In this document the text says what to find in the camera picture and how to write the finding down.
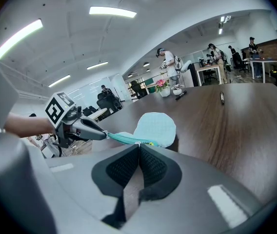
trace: brown tabletop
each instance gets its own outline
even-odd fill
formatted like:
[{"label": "brown tabletop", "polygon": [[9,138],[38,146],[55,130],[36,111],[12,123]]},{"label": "brown tabletop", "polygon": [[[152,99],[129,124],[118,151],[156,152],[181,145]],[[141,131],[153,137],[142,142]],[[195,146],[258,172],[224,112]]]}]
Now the brown tabletop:
[{"label": "brown tabletop", "polygon": [[[176,140],[168,149],[209,162],[263,203],[277,196],[277,87],[243,83],[186,90],[178,101],[174,95],[149,94],[99,126],[111,133],[133,133],[144,113],[166,113],[177,126]],[[92,151],[120,145],[111,139],[93,141]]]}]

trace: ceiling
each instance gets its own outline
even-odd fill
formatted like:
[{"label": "ceiling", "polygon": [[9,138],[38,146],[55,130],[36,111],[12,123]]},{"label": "ceiling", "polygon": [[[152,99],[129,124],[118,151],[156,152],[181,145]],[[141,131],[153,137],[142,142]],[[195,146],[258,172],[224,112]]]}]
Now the ceiling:
[{"label": "ceiling", "polygon": [[[96,72],[86,68],[99,62],[109,62],[102,70],[117,69],[120,49],[129,40],[127,33],[140,14],[159,1],[11,0],[0,14],[0,46],[38,18],[43,28],[16,44],[0,60],[0,66],[18,89],[29,90],[25,81],[31,82],[31,92],[38,94],[67,74]],[[118,7],[138,14],[134,19],[89,15],[91,6]]]},{"label": "ceiling", "polygon": [[[231,19],[223,24],[223,33],[222,34],[231,34],[239,27],[243,20],[249,16],[249,11],[240,11],[231,13]],[[182,57],[186,54],[190,54],[195,51],[199,51],[201,49],[195,49],[194,45],[198,44],[198,41],[201,41],[201,38],[212,38],[221,37],[223,35],[218,34],[218,23],[220,21],[220,17],[212,18],[201,22],[197,25],[192,25],[189,28],[180,31],[174,36],[168,38],[166,41],[162,42],[158,46],[156,46],[153,50],[144,55],[126,74],[123,75],[124,80],[129,79],[129,74],[133,76],[131,79],[135,79],[135,77],[144,75],[147,69],[158,69],[164,58],[156,58],[156,52],[158,48],[164,48],[167,50],[174,51],[174,53]],[[143,67],[145,62],[149,62],[150,65],[147,67]]]}]

